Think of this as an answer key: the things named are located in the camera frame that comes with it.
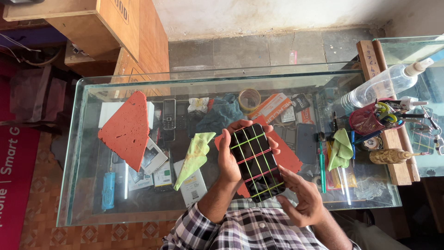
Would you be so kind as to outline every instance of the orange foam pad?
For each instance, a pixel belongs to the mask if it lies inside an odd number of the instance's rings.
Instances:
[[[97,133],[97,137],[136,172],[148,143],[147,97],[134,92]]]
[[[267,126],[268,124],[265,122],[264,116],[259,116],[258,118],[253,120],[253,123],[259,123],[262,126]],[[278,134],[273,130],[269,133],[265,134],[266,136],[271,137],[275,142],[279,144],[277,147],[281,150],[280,154],[275,154],[274,159],[276,160],[276,163],[278,165],[281,165],[285,167],[286,169],[291,170],[293,173],[297,173],[299,170],[301,170],[302,162],[299,160],[299,158],[291,151],[291,149],[287,146],[287,144],[278,136]],[[214,139],[214,143],[216,144],[216,148],[219,150],[219,142],[222,138],[222,135],[216,137]],[[238,189],[238,194],[243,195],[245,198],[245,194],[248,193],[245,192],[246,186],[245,183],[242,184],[242,186]]]

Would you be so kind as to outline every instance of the glass top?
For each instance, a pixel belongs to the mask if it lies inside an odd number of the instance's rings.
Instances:
[[[168,167],[171,167],[169,164],[161,166],[165,168],[161,173],[154,172],[148,175],[144,172],[139,176],[133,175],[128,173],[131,169],[128,169],[124,162],[121,164],[121,159],[98,139],[97,132],[104,103],[124,102],[135,90],[144,92],[147,101],[154,105],[154,122],[150,138],[157,140],[160,150],[170,157],[170,162],[175,163],[185,158],[193,133],[200,132],[197,124],[199,120],[193,122],[190,119],[181,123],[183,115],[180,114],[184,112],[180,109],[189,106],[189,98],[207,97],[211,101],[226,96],[234,97],[232,100],[238,102],[239,93],[244,89],[254,89],[253,92],[260,95],[261,101],[279,93],[289,98],[304,94],[310,106],[295,112],[295,121],[286,121],[284,118],[285,122],[282,122],[281,116],[278,115],[270,122],[278,133],[284,132],[287,135],[288,138],[285,140],[289,145],[292,140],[297,144],[295,137],[290,135],[298,122],[315,124],[316,131],[324,131],[327,136],[331,133],[332,114],[326,111],[329,110],[326,107],[331,108],[334,100],[364,82],[362,70],[357,69],[359,67],[360,64],[357,62],[344,62],[90,77],[79,80],[75,93],[57,226],[176,220],[186,209],[182,192],[172,189],[177,175],[173,169],[167,171]],[[173,130],[165,130],[166,122],[162,124],[164,120],[162,112],[168,113],[163,107],[163,101],[166,99],[176,100],[176,129]],[[241,98],[241,106],[249,108],[248,100]],[[344,110],[337,111],[338,117],[345,114]],[[196,113],[198,112],[195,110],[186,113],[186,118],[202,119]],[[347,120],[338,119],[337,123],[339,128],[345,127],[349,131]],[[221,128],[216,127],[212,130],[219,134]],[[153,134],[156,131],[159,131],[158,136]],[[219,175],[218,151],[214,139],[208,145],[210,150],[206,155],[207,162],[200,167],[207,189],[214,184]],[[324,143],[327,165],[329,150],[326,148]],[[327,193],[321,194],[325,207],[329,210],[344,210],[401,205],[397,187],[391,184],[387,166],[372,164],[369,161],[369,153],[357,147],[354,168],[333,170],[331,173],[327,171]],[[308,181],[317,183],[321,190],[317,155],[317,153],[299,154],[299,158],[305,157],[304,161],[310,165],[302,165],[298,174]],[[164,178],[168,174],[171,174],[173,181],[168,180],[167,185],[156,183],[156,180],[169,179]],[[112,181],[109,175],[114,175],[115,180]],[[137,181],[139,184],[137,178],[146,180],[146,183],[139,186],[139,189],[134,186],[130,188],[131,182]],[[149,178],[154,179],[154,185],[149,183]],[[114,185],[113,207],[104,207],[102,191],[109,189],[111,185]],[[111,197],[108,192],[105,193],[105,198]],[[297,202],[296,195],[288,189],[284,195]]]
[[[381,42],[387,66],[394,64],[411,64],[415,61],[432,57],[435,61],[425,72],[418,76],[418,82],[411,88],[397,94],[397,98],[416,97],[419,101],[428,101],[427,113],[444,128],[444,36],[414,36],[378,38]],[[418,107],[414,113],[423,113]],[[444,157],[438,155],[433,143],[434,137],[429,133],[412,131],[419,124],[406,123],[407,133],[414,153],[429,152],[431,155],[415,157],[421,177],[444,176]]]

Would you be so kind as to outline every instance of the glass shelf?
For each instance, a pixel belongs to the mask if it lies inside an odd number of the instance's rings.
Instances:
[[[164,99],[174,98],[177,102],[186,102],[189,98],[212,99],[225,94],[239,94],[246,88],[257,90],[262,100],[275,93],[284,93],[289,97],[304,93],[313,104],[313,113],[305,118],[316,124],[318,131],[325,131],[329,135],[332,118],[331,114],[325,114],[325,107],[363,83],[364,77],[359,67],[358,62],[342,62],[89,77],[79,80],[57,226],[175,220],[186,209],[181,192],[158,192],[152,186],[128,191],[120,173],[116,173],[114,208],[102,209],[103,177],[109,171],[112,161],[111,150],[97,138],[102,103],[123,102],[135,90],[143,91],[147,101],[151,101],[156,109],[162,108]],[[347,128],[348,122],[338,119],[338,125]],[[176,130],[175,141],[158,142],[161,148],[171,151],[173,162],[184,159],[189,144],[187,129]],[[208,145],[210,151],[207,162],[200,170],[209,189],[218,178],[219,168],[214,141]],[[354,175],[356,183],[349,182],[349,186],[343,183],[343,189],[331,186],[326,194],[321,194],[329,210],[401,205],[397,187],[391,184],[387,166],[372,164],[369,152],[358,147],[355,167],[349,167],[346,173],[348,177]],[[303,165],[298,174],[308,181],[317,182],[319,164]],[[296,196],[289,190],[284,195],[297,202]]]
[[[444,36],[412,36],[378,38],[381,42],[387,66],[394,64],[411,64],[423,60],[444,49]],[[437,60],[418,76],[418,82],[411,88],[396,95],[416,97],[420,101],[428,101],[428,113],[433,120],[444,128],[444,60]],[[413,132],[415,126],[411,122],[406,124],[407,133],[414,153],[429,152],[431,155],[415,157],[421,177],[444,176],[444,156],[435,151],[433,136],[428,133]]]

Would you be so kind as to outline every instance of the green microfiber cloth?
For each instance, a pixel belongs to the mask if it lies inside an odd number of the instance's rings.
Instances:
[[[174,185],[174,190],[179,190],[182,182],[206,162],[206,154],[210,150],[208,143],[215,135],[216,133],[214,132],[197,133],[194,135],[194,138],[191,139],[188,152],[186,153],[185,160],[183,161],[182,168]]]
[[[333,136],[334,143],[330,154],[328,171],[337,167],[346,168],[353,157],[353,149],[345,129],[339,129]]]

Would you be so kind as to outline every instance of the pink mesh pen holder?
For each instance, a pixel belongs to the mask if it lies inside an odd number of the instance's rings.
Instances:
[[[378,101],[383,100],[393,100],[392,98],[381,98]],[[355,132],[360,135],[366,135],[373,133],[378,130],[385,129],[385,126],[382,125],[377,119],[376,114],[373,113],[374,103],[369,104],[363,108],[353,111],[350,114],[349,124],[350,128],[355,129]],[[398,129],[404,126],[405,121],[403,121],[399,126],[396,126],[391,129]]]

